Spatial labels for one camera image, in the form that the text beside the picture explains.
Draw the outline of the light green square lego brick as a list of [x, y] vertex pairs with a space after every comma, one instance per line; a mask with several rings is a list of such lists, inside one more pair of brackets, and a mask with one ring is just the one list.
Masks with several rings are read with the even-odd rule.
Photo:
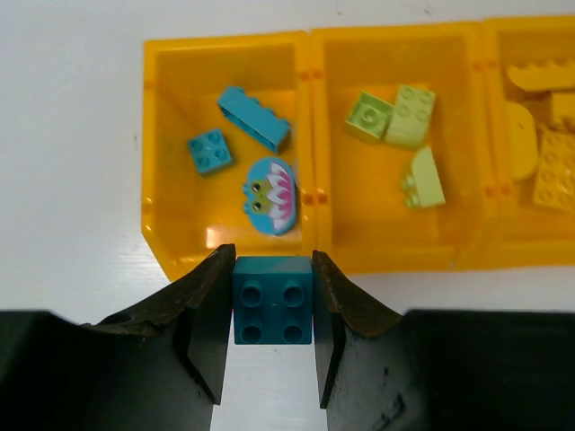
[[346, 128], [360, 140], [377, 143], [383, 139], [393, 110], [393, 104], [388, 101], [361, 92], [346, 117]]

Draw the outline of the light green sloped lego brick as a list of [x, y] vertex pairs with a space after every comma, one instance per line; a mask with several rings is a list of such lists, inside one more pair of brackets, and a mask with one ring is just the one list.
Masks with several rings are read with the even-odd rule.
[[446, 204], [438, 168], [430, 146], [419, 149], [401, 178], [401, 189], [408, 208], [430, 208]]

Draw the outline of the long teal lego brick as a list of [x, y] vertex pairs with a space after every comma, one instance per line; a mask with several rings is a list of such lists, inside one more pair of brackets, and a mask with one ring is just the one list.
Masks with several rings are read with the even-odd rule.
[[217, 99], [217, 105], [224, 117], [248, 136], [274, 154], [280, 153], [291, 131], [287, 119], [262, 106], [256, 97], [247, 95], [242, 87], [227, 87]]

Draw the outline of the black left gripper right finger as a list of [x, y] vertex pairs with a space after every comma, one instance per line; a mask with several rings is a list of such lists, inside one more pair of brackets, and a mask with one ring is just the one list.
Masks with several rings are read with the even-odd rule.
[[315, 251], [314, 351], [331, 430], [571, 430], [574, 317], [399, 314]]

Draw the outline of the teal oval lego brick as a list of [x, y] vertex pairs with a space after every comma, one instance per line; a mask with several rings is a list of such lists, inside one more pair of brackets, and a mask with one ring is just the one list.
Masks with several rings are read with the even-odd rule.
[[297, 188], [291, 167], [278, 157], [254, 163], [243, 184], [243, 211], [260, 233], [279, 236], [296, 223]]

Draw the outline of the yellow oval lego brick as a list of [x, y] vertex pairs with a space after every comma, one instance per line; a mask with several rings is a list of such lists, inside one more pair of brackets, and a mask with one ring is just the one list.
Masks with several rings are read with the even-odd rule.
[[534, 174], [538, 163], [535, 120], [531, 112], [520, 103], [507, 101], [505, 107], [511, 178], [526, 180]]

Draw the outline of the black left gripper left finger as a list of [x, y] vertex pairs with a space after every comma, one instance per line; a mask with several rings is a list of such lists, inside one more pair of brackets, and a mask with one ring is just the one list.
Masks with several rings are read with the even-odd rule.
[[97, 324], [1, 314], [4, 430], [207, 430], [222, 398], [235, 247]]

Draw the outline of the teal square lego brick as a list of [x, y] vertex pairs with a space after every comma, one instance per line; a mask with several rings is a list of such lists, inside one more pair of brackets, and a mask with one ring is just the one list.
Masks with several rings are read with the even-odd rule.
[[195, 170], [209, 175], [232, 165], [234, 158], [219, 128], [211, 129], [187, 142]]
[[313, 271], [308, 257], [239, 257], [233, 297], [236, 345], [312, 342]]

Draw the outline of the small yellow square lego brick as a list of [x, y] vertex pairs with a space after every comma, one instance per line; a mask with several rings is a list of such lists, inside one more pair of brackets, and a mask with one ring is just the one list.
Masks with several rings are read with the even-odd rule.
[[552, 92], [550, 95], [549, 124], [562, 131], [574, 131], [573, 92]]

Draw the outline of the light green rectangular lego brick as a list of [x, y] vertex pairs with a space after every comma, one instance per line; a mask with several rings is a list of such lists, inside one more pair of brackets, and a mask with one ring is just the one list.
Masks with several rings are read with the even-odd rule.
[[436, 101], [432, 91], [402, 84], [385, 131], [389, 145], [415, 150], [420, 148], [428, 133]]

